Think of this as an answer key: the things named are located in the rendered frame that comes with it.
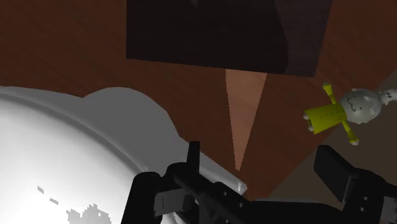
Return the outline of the yellow white doll figure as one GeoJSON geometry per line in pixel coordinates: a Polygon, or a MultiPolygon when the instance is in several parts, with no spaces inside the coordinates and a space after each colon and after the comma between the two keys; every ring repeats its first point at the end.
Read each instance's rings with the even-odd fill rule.
{"type": "Polygon", "coordinates": [[[349,126],[349,123],[368,123],[379,116],[383,105],[397,101],[397,89],[373,92],[365,88],[354,88],[336,100],[332,85],[323,83],[331,103],[325,106],[306,109],[303,118],[308,122],[308,130],[318,134],[324,130],[341,124],[353,146],[359,144],[359,139],[349,126]]]}

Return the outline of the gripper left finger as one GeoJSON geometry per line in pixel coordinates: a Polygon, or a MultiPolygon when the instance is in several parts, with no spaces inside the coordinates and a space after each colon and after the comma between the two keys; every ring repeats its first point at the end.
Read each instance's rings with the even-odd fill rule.
{"type": "Polygon", "coordinates": [[[132,182],[121,224],[160,224],[176,213],[186,224],[249,224],[249,201],[222,182],[199,173],[200,143],[189,143],[187,159],[160,176],[141,172],[132,182]]]}

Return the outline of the white bowl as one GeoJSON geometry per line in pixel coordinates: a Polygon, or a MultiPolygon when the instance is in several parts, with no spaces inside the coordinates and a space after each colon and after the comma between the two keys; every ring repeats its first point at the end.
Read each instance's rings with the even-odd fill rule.
{"type": "Polygon", "coordinates": [[[0,224],[121,224],[133,178],[187,153],[166,110],[136,90],[0,87],[0,224]]]}

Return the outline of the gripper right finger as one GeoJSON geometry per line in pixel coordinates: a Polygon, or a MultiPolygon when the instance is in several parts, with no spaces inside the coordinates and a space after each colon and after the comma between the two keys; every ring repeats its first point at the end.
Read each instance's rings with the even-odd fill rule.
{"type": "Polygon", "coordinates": [[[397,186],[378,174],[354,167],[331,146],[317,147],[314,171],[354,224],[397,224],[397,186]]]}

